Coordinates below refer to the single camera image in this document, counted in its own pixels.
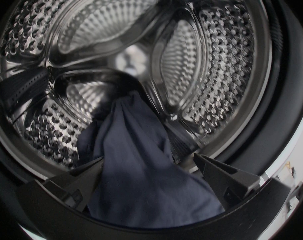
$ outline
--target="dark blue cloth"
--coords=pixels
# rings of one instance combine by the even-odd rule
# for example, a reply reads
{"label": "dark blue cloth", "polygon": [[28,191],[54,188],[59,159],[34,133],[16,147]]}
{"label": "dark blue cloth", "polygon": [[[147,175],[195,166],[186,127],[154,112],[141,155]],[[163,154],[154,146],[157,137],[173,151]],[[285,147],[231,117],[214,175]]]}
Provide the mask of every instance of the dark blue cloth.
{"label": "dark blue cloth", "polygon": [[136,228],[167,228],[223,212],[202,179],[175,165],[167,133],[137,92],[117,99],[102,122],[78,138],[79,163],[104,156],[101,182],[88,204],[92,217]]}

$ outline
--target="stainless steel drum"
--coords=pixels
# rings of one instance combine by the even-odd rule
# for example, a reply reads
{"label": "stainless steel drum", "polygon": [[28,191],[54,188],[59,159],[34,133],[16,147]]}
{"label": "stainless steel drum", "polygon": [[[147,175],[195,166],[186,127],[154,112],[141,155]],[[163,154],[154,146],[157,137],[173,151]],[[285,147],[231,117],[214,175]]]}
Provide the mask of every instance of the stainless steel drum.
{"label": "stainless steel drum", "polygon": [[138,90],[214,158],[255,112],[271,55],[261,0],[17,0],[0,36],[0,140],[51,177],[92,118]]}

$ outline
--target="laundry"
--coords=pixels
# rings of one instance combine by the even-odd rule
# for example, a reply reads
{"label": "laundry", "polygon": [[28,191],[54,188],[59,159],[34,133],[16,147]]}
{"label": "laundry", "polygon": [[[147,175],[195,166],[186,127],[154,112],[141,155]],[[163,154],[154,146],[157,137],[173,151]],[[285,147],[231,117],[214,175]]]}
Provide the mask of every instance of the laundry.
{"label": "laundry", "polygon": [[167,133],[132,91],[78,137],[78,166],[104,156],[88,208],[93,218],[135,228],[188,225],[224,211],[210,186],[173,163]]}

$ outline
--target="navy fabric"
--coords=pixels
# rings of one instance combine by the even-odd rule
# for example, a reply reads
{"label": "navy fabric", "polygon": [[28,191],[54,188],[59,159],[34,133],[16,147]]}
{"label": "navy fabric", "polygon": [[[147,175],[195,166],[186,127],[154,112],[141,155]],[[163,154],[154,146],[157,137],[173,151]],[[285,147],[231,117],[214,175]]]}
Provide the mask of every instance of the navy fabric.
{"label": "navy fabric", "polygon": [[88,204],[96,219],[151,229],[224,211],[204,180],[173,163],[164,127],[135,91],[117,99],[103,122],[84,130],[77,147],[78,164],[104,156],[101,182]]}

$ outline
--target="embossed dimple pattern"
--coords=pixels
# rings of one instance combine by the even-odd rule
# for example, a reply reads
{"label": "embossed dimple pattern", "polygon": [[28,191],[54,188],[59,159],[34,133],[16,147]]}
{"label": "embossed dimple pattern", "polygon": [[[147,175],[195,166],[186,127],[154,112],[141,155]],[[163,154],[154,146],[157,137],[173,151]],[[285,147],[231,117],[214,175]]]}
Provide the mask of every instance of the embossed dimple pattern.
{"label": "embossed dimple pattern", "polygon": [[170,105],[186,94],[196,68],[196,35],[192,26],[180,20],[161,57],[160,69]]}
{"label": "embossed dimple pattern", "polygon": [[92,118],[98,110],[102,113],[106,105],[109,107],[110,100],[106,97],[115,94],[116,89],[111,83],[76,83],[67,87],[66,95],[71,106],[88,118]]}
{"label": "embossed dimple pattern", "polygon": [[241,101],[253,64],[254,39],[242,0],[213,0],[199,17],[208,43],[207,72],[183,116],[197,125],[201,141],[207,143]]}
{"label": "embossed dimple pattern", "polygon": [[78,159],[77,138],[85,127],[53,100],[38,111],[24,132],[24,138],[40,153],[67,167]]}
{"label": "embossed dimple pattern", "polygon": [[93,0],[68,22],[58,40],[62,53],[124,34],[157,0]]}
{"label": "embossed dimple pattern", "polygon": [[1,55],[40,54],[57,16],[71,0],[22,0],[5,30]]}

